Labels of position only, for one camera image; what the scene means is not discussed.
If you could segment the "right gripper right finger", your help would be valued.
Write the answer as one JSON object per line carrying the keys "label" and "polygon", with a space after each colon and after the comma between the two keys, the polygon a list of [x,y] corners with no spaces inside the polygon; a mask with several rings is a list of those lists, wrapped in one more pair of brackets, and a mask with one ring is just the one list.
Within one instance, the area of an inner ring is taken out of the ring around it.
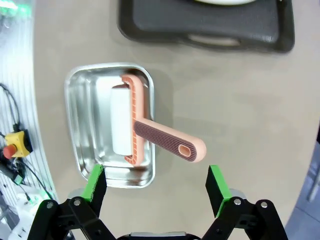
{"label": "right gripper right finger", "polygon": [[209,166],[205,187],[215,220],[203,240],[227,240],[234,229],[243,229],[250,240],[288,239],[273,202],[233,196],[217,165]]}

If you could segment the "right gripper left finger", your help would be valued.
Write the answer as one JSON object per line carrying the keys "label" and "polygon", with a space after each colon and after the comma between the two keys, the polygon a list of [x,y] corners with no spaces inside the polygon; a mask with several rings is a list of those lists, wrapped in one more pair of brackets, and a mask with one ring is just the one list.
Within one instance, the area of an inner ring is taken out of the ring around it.
{"label": "right gripper left finger", "polygon": [[114,235],[100,220],[107,190],[105,168],[94,166],[82,195],[63,203],[43,200],[35,214],[29,240],[65,240],[72,230],[81,230],[87,240],[114,240]]}

